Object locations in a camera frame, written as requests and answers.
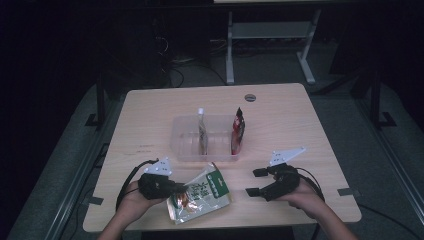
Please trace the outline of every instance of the red snack bag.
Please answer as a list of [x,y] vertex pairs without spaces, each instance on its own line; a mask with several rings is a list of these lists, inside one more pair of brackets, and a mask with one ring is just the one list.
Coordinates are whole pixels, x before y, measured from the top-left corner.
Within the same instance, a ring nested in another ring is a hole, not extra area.
[[231,155],[236,155],[241,150],[241,141],[243,139],[244,134],[244,118],[243,112],[240,108],[238,108],[236,117],[233,122],[233,133],[231,135]]

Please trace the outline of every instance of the metal stand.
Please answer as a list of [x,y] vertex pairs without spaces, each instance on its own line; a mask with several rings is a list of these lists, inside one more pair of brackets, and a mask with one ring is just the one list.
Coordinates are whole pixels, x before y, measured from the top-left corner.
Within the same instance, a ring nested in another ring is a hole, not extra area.
[[103,125],[105,121],[105,94],[103,89],[102,77],[99,76],[96,81],[97,91],[97,121],[95,120],[96,114],[90,114],[85,126],[96,126],[97,129]]
[[234,84],[234,69],[232,57],[233,39],[253,38],[305,38],[303,51],[297,53],[306,81],[314,84],[315,79],[306,60],[309,48],[314,38],[321,10],[316,10],[312,21],[304,22],[260,22],[260,23],[233,23],[233,14],[228,16],[227,39],[227,84]]
[[347,74],[334,83],[318,91],[311,92],[310,95],[325,95],[335,90],[339,86],[351,80],[355,80],[356,82],[350,90],[350,94],[353,98],[363,98],[371,88],[370,120],[374,126],[379,130],[381,127],[396,126],[395,121],[388,112],[382,113],[386,120],[380,121],[381,79],[379,71],[382,69],[380,62],[381,60],[377,55],[372,55],[363,66],[360,66],[355,71]]

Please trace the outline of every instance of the chip bag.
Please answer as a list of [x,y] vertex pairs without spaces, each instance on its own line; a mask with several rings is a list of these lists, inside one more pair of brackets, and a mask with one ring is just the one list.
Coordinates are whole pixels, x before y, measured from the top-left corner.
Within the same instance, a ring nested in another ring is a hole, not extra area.
[[233,132],[231,134],[231,155],[239,154],[245,128],[246,124],[244,122],[243,112],[238,108],[233,122]]
[[169,216],[175,224],[225,207],[231,203],[230,193],[221,172],[208,163],[202,172],[185,184],[185,193],[173,194],[167,200]]

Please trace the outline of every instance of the wooden table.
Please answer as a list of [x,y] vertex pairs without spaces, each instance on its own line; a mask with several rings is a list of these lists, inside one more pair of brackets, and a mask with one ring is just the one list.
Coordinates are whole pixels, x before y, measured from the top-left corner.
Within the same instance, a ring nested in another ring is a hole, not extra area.
[[[245,100],[246,94],[256,101]],[[309,170],[320,183],[326,202],[345,222],[356,222],[361,213],[352,195],[340,196],[348,188],[334,152],[301,84],[224,86],[184,89],[138,90],[128,93],[99,176],[83,227],[102,231],[115,212],[116,197],[135,166],[149,159],[168,156],[171,180],[188,182],[205,163],[181,162],[170,148],[172,122],[179,115],[235,114],[241,107],[246,120],[243,149],[235,162],[216,162],[231,192],[232,203],[186,223],[175,225],[166,203],[152,207],[128,230],[204,229],[249,226],[283,226],[314,223],[301,210],[286,202],[251,198],[245,188],[271,184],[271,176],[255,178],[252,170],[268,166],[273,150],[301,146],[306,151],[289,162]],[[142,173],[134,177],[138,180]]]

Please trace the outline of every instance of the green snack bag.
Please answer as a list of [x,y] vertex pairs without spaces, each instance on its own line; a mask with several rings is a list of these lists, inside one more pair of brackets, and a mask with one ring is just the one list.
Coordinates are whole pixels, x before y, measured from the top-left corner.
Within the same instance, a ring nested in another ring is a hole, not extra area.
[[185,184],[182,194],[173,194],[167,200],[169,216],[175,224],[187,222],[231,203],[230,193],[221,172],[214,163],[208,163],[203,171]]

